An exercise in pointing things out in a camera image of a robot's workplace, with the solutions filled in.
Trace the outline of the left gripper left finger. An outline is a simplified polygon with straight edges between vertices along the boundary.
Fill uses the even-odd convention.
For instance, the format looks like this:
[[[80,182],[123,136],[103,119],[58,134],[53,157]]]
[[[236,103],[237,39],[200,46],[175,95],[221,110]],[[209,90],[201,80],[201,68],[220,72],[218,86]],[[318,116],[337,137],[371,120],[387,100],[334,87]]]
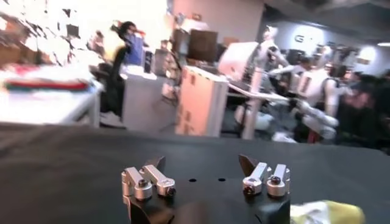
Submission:
[[[153,189],[157,195],[172,198],[176,194],[176,182],[164,175],[166,158],[161,156],[146,161],[139,170],[136,167],[125,168],[121,172],[122,201],[130,204],[131,196],[138,201],[152,198]]]

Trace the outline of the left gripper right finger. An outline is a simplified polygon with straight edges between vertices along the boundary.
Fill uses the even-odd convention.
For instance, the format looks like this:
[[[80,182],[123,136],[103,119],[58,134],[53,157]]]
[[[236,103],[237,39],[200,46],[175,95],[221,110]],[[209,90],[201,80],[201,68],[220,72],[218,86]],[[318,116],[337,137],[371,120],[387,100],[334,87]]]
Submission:
[[[284,197],[290,193],[290,170],[285,164],[277,164],[275,169],[267,163],[258,162],[246,155],[238,155],[245,177],[242,180],[243,192],[247,196],[266,191],[270,197]]]

